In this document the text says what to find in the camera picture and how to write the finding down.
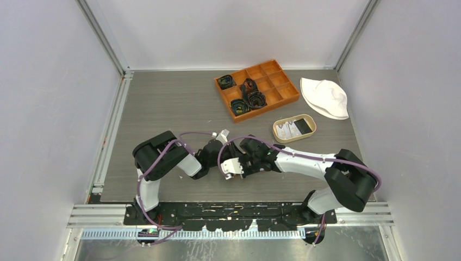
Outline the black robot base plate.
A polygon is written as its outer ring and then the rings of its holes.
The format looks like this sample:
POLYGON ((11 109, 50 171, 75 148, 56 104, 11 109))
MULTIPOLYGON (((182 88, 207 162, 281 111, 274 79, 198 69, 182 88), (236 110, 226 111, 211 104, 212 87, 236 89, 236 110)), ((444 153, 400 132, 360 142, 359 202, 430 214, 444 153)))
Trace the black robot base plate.
POLYGON ((336 212, 329 210, 324 217, 309 214, 304 203, 282 202, 162 202, 143 213, 137 204, 128 205, 124 225, 152 225, 182 228, 182 232, 257 232, 307 233, 303 240, 320 243, 325 237, 319 228, 337 222, 336 212))

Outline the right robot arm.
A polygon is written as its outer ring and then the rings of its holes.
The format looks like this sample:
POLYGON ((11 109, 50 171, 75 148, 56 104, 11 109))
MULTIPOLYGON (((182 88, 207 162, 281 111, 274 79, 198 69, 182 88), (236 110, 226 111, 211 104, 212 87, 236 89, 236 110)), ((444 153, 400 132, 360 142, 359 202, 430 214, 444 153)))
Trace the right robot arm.
POLYGON ((239 146, 245 153, 239 160, 244 176, 260 171, 297 173, 328 184, 305 199, 301 211, 308 223, 316 223, 325 212, 336 208, 362 212, 371 194, 382 184, 374 170, 346 149, 336 154, 315 154, 270 145, 252 135, 244 137, 239 146))

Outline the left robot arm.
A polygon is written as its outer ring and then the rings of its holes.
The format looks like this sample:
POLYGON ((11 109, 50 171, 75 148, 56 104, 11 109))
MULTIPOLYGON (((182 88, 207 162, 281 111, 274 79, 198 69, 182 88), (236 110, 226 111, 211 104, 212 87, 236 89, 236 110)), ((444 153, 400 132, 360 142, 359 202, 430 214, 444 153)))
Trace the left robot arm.
POLYGON ((137 217, 143 223, 150 225, 158 219, 160 181, 172 169, 177 167, 192 179, 200 179, 217 166, 217 154, 227 142, 229 131, 224 129, 219 133, 204 134, 212 139, 196 153, 189 151, 185 141, 170 130, 135 147, 132 155, 139 182, 135 199, 140 207, 137 217))

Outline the beige oval card tray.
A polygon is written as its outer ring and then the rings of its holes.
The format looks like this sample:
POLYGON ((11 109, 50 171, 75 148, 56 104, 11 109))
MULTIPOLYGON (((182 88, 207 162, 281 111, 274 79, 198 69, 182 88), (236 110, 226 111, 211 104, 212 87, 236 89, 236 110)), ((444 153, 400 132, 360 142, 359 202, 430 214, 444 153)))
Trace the beige oval card tray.
POLYGON ((287 144, 311 137, 317 130, 314 119, 307 114, 300 114, 277 120, 272 126, 275 140, 287 144))

